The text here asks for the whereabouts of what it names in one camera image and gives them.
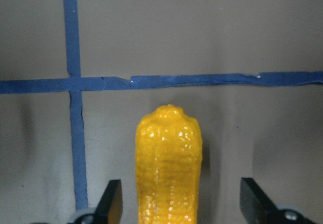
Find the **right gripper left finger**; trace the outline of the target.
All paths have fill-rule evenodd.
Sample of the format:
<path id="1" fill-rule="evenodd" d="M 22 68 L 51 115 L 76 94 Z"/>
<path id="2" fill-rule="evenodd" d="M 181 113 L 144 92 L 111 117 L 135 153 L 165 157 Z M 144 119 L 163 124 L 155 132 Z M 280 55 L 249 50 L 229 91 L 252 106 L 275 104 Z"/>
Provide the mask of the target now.
<path id="1" fill-rule="evenodd" d="M 122 212 L 121 180 L 110 180 L 95 210 L 95 223 L 120 223 Z"/>

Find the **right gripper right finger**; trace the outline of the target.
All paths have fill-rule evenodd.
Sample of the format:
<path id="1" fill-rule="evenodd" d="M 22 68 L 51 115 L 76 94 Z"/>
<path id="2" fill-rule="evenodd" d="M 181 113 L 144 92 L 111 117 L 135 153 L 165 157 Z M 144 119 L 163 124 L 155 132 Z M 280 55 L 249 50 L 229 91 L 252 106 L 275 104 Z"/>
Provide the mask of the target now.
<path id="1" fill-rule="evenodd" d="M 240 210 L 247 223 L 270 223 L 270 215 L 278 210 L 253 178 L 240 180 Z"/>

